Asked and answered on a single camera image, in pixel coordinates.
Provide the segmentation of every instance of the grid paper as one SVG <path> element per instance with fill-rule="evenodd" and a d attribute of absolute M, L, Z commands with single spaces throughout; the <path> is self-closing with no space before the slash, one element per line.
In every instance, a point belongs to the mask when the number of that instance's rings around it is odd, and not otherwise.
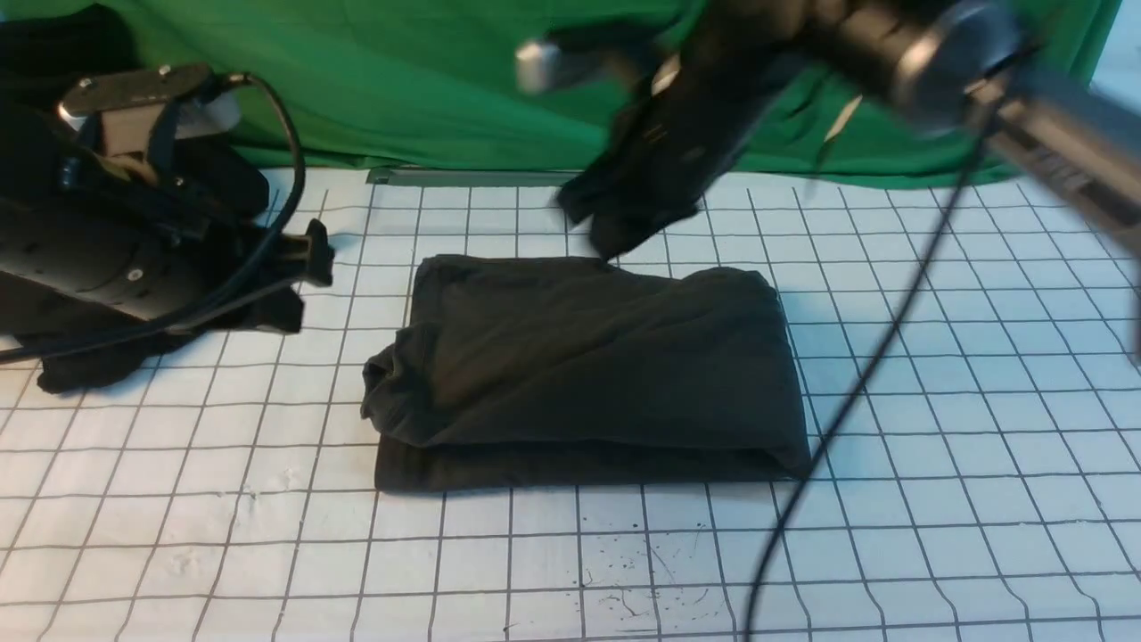
<path fill-rule="evenodd" d="M 585 254 L 551 194 L 313 171 L 291 227 L 319 217 L 338 263 L 302 334 L 210 336 L 62 398 L 0 369 L 0 640 L 734 640 L 790 483 L 371 490 L 361 365 L 413 266 Z M 763 274 L 817 433 L 944 200 L 730 174 L 621 265 Z M 972 189 L 953 230 L 810 482 L 762 640 L 1141 639 L 1135 266 L 1020 181 Z"/>

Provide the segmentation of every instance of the green backdrop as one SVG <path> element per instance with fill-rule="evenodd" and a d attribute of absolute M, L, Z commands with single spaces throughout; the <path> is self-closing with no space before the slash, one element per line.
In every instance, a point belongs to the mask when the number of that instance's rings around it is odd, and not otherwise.
<path fill-rule="evenodd" d="M 147 64 L 207 60 L 253 71 L 284 96 L 315 164 L 547 170 L 585 165 L 623 96 L 610 83 L 525 97 L 512 57 L 545 29 L 617 14 L 671 14 L 678 0 L 102 0 L 131 26 Z M 1093 73 L 1120 0 L 1014 0 L 1033 21 L 1054 7 L 1049 59 Z M 8 18 L 73 11 L 89 0 L 0 0 Z M 820 108 L 783 121 L 818 70 L 806 74 L 750 144 L 738 169 L 803 173 L 850 89 L 834 82 Z M 244 92 L 241 148 L 285 164 L 272 112 Z M 806 124 L 809 136 L 790 137 Z M 883 187 L 942 185 L 965 153 L 957 136 L 913 139 L 865 103 L 824 166 L 828 177 Z M 990 164 L 980 179 L 1006 169 Z"/>

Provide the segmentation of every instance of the black cable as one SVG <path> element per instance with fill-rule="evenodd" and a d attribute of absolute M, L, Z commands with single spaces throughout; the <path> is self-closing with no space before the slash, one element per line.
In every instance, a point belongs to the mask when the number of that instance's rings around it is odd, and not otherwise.
<path fill-rule="evenodd" d="M 1019 64 L 1018 60 L 1023 57 L 1025 54 L 1014 56 L 1014 63 Z M 800 501 L 804 495 L 804 490 L 808 488 L 808 481 L 811 479 L 812 473 L 820 466 L 820 462 L 827 456 L 828 446 L 840 433 L 840 429 L 843 426 L 844 421 L 848 415 L 851 414 L 856 404 L 859 401 L 860 395 L 867 388 L 868 382 L 875 375 L 876 368 L 883 361 L 883 358 L 888 355 L 891 349 L 891 344 L 899 336 L 899 331 L 903 327 L 912 307 L 915 303 L 915 299 L 919 296 L 920 287 L 923 284 L 923 278 L 926 277 L 928 269 L 931 262 L 934 260 L 934 254 L 939 249 L 939 244 L 942 241 L 947 227 L 950 224 L 950 214 L 955 211 L 958 200 L 963 194 L 963 190 L 968 187 L 971 180 L 971 176 L 982 163 L 982 157 L 986 154 L 986 144 L 988 135 L 992 128 L 997 122 L 998 109 L 1005 104 L 1005 100 L 996 100 L 994 106 L 990 108 L 986 116 L 985 125 L 974 141 L 973 148 L 966 161 L 963 164 L 962 170 L 958 173 L 958 178 L 955 181 L 955 187 L 950 193 L 950 198 L 942 206 L 939 212 L 939 225 L 934 229 L 934 235 L 931 242 L 928 243 L 926 249 L 923 252 L 923 258 L 920 260 L 920 266 L 915 270 L 915 275 L 912 277 L 911 286 L 907 290 L 907 294 L 904 296 L 903 303 L 899 306 L 899 310 L 896 312 L 895 318 L 891 320 L 891 326 L 888 332 L 884 333 L 883 339 L 880 340 L 879 347 L 875 349 L 875 353 L 872 359 L 867 363 L 864 368 L 863 374 L 856 381 L 856 385 L 852 387 L 851 391 L 844 397 L 844 403 L 836 413 L 836 416 L 832 420 L 832 424 L 828 429 L 824 431 L 820 438 L 820 446 L 812 454 L 812 458 L 809 462 L 808 473 L 802 480 L 796 482 L 796 487 L 793 489 L 792 496 L 788 502 L 785 503 L 784 507 L 780 510 L 780 515 L 777 518 L 776 527 L 774 527 L 772 534 L 769 536 L 768 542 L 764 545 L 764 552 L 761 554 L 760 563 L 756 567 L 756 572 L 753 576 L 753 582 L 748 587 L 748 608 L 745 610 L 745 624 L 744 624 L 744 637 L 742 642 L 751 642 L 752 640 L 752 623 L 756 617 L 756 612 L 761 603 L 761 586 L 764 582 L 764 575 L 769 569 L 769 564 L 772 563 L 772 558 L 776 554 L 777 546 L 784 541 L 785 531 L 788 528 L 788 521 L 792 520 L 793 514 L 796 512 L 796 507 L 800 505 Z"/>
<path fill-rule="evenodd" d="M 238 289 L 244 285 L 251 276 L 253 276 L 258 268 L 261 267 L 265 260 L 269 257 L 269 253 L 274 250 L 277 237 L 281 235 L 282 230 L 285 229 L 285 225 L 289 224 L 290 219 L 293 217 L 293 212 L 297 210 L 298 203 L 301 201 L 301 193 L 305 190 L 305 155 L 301 153 L 301 143 L 298 138 L 297 128 L 293 125 L 293 120 L 290 117 L 289 112 L 285 111 L 285 105 L 282 101 L 281 96 L 277 95 L 277 91 L 275 91 L 269 83 L 251 73 L 236 73 L 227 78 L 227 84 L 232 87 L 257 87 L 266 95 L 274 113 L 277 115 L 277 120 L 285 130 L 285 140 L 289 144 L 289 151 L 293 162 L 293 187 L 290 189 L 289 196 L 286 196 L 277 218 L 275 218 L 274 221 L 267 227 L 265 236 L 253 247 L 253 251 L 250 252 L 245 262 L 242 263 L 242 266 L 217 289 L 202 296 L 196 302 L 189 303 L 180 309 L 163 314 L 162 316 L 152 318 L 151 320 L 145 320 L 145 323 L 135 326 L 115 328 L 100 333 L 91 333 L 73 340 L 62 340 L 48 344 L 6 350 L 0 352 L 0 365 L 14 364 L 16 361 L 25 361 L 30 359 L 64 357 L 67 355 L 87 352 L 89 350 L 146 339 L 164 333 L 172 327 L 194 327 L 200 317 L 210 314 L 219 304 L 222 304 L 230 299 L 235 293 L 237 293 Z"/>

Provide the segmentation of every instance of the dark gray cloth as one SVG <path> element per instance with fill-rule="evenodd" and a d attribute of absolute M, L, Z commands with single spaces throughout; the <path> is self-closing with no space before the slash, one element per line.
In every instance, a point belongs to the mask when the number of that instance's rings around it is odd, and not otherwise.
<path fill-rule="evenodd" d="M 439 255 L 364 380 L 382 490 L 807 473 L 785 318 L 754 271 Z"/>

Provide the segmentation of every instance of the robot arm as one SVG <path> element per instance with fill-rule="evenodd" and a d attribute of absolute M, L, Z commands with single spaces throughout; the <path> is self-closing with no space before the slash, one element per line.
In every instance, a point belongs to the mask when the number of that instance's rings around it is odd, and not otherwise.
<path fill-rule="evenodd" d="M 592 219 L 604 258 L 694 214 L 809 60 L 921 136 L 978 131 L 1004 99 L 989 148 L 1141 255 L 1141 117 L 1049 70 L 1012 80 L 1026 34 L 1000 0 L 709 0 L 677 51 L 653 34 L 600 23 L 517 51 L 525 91 L 608 70 L 631 92 L 607 148 L 557 197 L 574 222 Z"/>

